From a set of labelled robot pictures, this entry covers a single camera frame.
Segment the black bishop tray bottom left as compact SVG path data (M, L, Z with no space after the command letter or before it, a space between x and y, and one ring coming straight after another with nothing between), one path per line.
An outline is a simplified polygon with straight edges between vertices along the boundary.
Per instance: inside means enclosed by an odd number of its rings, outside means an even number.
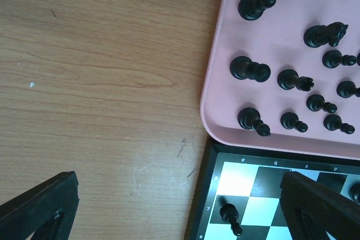
M240 127L245 130L255 131L261 137L271 135L270 127L265 124L260 117L258 110L252 107L242 109L237 116Z

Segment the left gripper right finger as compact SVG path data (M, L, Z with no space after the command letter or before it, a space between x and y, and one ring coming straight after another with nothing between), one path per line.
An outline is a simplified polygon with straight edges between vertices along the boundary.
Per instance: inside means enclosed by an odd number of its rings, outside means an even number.
M359 239L359 204L349 194L345 197L297 171L284 173L280 188L292 239Z

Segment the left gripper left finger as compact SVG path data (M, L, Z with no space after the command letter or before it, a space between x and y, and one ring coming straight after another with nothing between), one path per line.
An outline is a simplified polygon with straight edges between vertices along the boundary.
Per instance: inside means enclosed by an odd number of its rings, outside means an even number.
M68 239L78 205L76 173L61 172L1 205L1 239Z

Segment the black bishop in tray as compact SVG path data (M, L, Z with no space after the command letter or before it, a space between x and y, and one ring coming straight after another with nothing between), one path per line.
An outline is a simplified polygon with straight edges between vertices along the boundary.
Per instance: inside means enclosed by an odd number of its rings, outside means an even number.
M260 18L266 9L273 7L277 0L240 0L238 12L240 16L248 21Z

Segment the black piece board top middle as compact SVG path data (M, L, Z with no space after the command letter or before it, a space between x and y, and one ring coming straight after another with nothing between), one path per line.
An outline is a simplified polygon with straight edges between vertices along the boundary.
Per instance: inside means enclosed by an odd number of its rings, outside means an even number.
M349 188L349 197L355 203L360 204L360 183L354 183Z

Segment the black pawn on board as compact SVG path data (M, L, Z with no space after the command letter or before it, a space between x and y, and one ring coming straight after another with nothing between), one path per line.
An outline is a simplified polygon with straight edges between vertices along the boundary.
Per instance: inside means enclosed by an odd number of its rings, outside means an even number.
M223 222L231 226L231 230L235 236L241 236L243 230L241 225L238 223L239 212L237 211L236 207L233 204L228 203L224 196L220 196L219 203L220 216Z

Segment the black knight in tray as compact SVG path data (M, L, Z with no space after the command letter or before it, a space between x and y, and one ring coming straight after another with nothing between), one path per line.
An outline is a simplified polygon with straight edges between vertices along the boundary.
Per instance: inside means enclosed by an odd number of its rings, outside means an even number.
M305 31L303 41L311 48L318 48L326 44L331 47L336 47L347 33L348 26L349 25L342 22L333 22L330 25L311 26Z

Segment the pink plastic tray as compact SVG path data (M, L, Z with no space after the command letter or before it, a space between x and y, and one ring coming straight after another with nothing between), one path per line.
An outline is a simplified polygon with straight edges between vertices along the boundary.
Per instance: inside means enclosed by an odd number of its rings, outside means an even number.
M337 105L344 123L358 129L359 98L342 98L336 89L345 80L359 84L359 66L326 68L322 57L330 46L310 48L303 41L311 26L342 22L349 26L337 50L357 56L359 0L277 0L255 21L239 15L239 2L222 0L220 5L200 102L202 123L209 135L230 146L359 159L359 131L351 135L329 131L323 126L327 114L310 111L306 105L311 94L320 94ZM269 79L258 83L234 78L230 64L238 56L268 65ZM285 69L312 78L314 87L309 92L280 88L277 77ZM259 111L261 120L270 127L269 137L240 127L237 116L247 107ZM286 112L297 114L308 130L301 133L283 128L280 119Z

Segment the black pawn tray bottom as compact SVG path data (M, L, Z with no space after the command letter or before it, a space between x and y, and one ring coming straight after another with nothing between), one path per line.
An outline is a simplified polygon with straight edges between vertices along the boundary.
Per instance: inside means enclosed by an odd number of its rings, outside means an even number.
M281 116L280 123L287 130L295 129L301 133L305 133L308 130L308 125L300 121L297 114L293 112L284 113Z

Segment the black rook in tray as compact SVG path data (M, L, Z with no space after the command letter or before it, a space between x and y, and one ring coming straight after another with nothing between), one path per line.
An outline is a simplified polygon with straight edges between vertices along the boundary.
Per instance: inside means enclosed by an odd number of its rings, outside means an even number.
M284 90L297 90L309 92L314 87L313 79L306 76L299 76L293 69L281 71L277 77L277 83Z

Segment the black and white chessboard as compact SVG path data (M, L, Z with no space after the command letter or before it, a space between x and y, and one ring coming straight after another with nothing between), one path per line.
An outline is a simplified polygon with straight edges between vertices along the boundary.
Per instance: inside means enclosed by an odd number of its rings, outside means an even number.
M233 147L209 140L185 239L236 238L220 216L220 196L236 207L242 239L290 239L280 205L280 184L288 171L297 171L345 197L352 183L359 182L357 160Z

